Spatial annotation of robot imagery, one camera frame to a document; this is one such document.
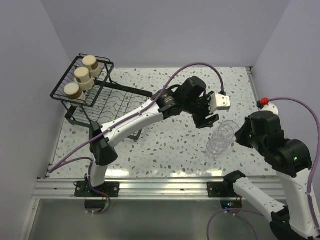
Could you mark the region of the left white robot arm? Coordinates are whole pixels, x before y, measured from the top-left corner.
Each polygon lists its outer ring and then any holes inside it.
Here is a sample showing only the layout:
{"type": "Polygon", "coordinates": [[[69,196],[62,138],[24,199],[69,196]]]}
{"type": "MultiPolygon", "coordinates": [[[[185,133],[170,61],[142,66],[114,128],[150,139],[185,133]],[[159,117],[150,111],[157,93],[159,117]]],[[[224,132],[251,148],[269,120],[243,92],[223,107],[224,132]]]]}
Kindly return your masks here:
{"type": "Polygon", "coordinates": [[[210,112],[212,93],[207,93],[206,87],[200,78],[193,76],[181,85],[159,91],[145,104],[113,122],[92,122],[89,127],[89,149],[95,162],[90,169],[87,192],[95,197],[103,193],[108,165],[118,158],[115,147],[144,127],[178,116],[182,112],[192,116],[198,129],[213,127],[219,116],[210,112]]]}

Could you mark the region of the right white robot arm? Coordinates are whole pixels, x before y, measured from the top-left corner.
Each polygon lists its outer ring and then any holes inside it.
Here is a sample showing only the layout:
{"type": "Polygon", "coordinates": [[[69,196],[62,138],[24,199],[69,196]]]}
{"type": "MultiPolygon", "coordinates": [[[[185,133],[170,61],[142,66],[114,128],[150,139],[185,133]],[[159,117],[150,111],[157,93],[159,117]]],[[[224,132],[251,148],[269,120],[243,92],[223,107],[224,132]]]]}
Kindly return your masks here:
{"type": "Polygon", "coordinates": [[[254,112],[235,133],[236,143],[255,149],[280,179],[287,204],[282,204],[255,186],[239,170],[223,178],[227,196],[244,197],[268,221],[279,240],[313,240],[320,236],[320,211],[309,203],[312,191],[308,178],[312,160],[308,147],[297,139],[285,138],[280,118],[271,111],[254,112]]]}

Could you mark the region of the clear plastic cup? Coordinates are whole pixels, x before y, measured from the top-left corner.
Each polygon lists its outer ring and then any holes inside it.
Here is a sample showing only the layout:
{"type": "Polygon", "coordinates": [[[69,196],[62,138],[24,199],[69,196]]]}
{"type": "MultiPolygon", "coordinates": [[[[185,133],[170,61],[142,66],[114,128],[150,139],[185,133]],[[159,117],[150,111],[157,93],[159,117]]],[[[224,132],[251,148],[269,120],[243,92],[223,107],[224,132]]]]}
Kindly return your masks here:
{"type": "Polygon", "coordinates": [[[229,141],[213,136],[209,140],[207,148],[212,151],[224,152],[230,145],[229,141]]]}
{"type": "Polygon", "coordinates": [[[208,143],[206,145],[205,156],[209,159],[214,159],[223,154],[227,149],[227,147],[211,146],[210,143],[208,143]]]}
{"type": "Polygon", "coordinates": [[[236,141],[236,132],[240,129],[239,125],[233,120],[222,122],[217,128],[215,135],[223,142],[233,143],[236,141]]]}

